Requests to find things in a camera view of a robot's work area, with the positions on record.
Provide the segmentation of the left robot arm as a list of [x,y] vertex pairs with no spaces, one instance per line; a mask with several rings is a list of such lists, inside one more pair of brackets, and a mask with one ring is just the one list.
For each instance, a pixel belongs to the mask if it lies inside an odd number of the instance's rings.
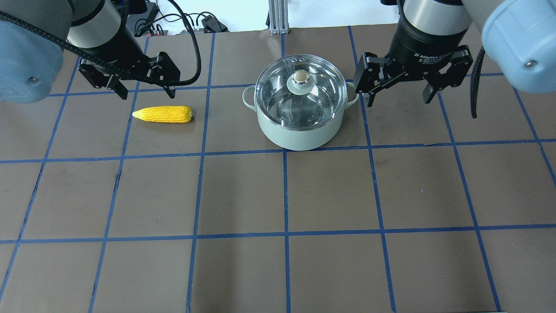
[[125,0],[3,0],[1,2],[1,100],[35,103],[50,95],[63,52],[79,57],[78,71],[96,88],[127,99],[124,80],[174,88],[189,84],[165,52],[143,53],[126,20],[145,2]]

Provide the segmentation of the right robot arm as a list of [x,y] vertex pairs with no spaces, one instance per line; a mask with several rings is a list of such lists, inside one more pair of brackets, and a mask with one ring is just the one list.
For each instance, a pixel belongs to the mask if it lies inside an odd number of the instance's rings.
[[353,78],[357,93],[375,95],[401,82],[427,81],[423,100],[480,75],[488,55],[513,87],[555,91],[553,0],[384,0],[399,9],[384,57],[365,52]]

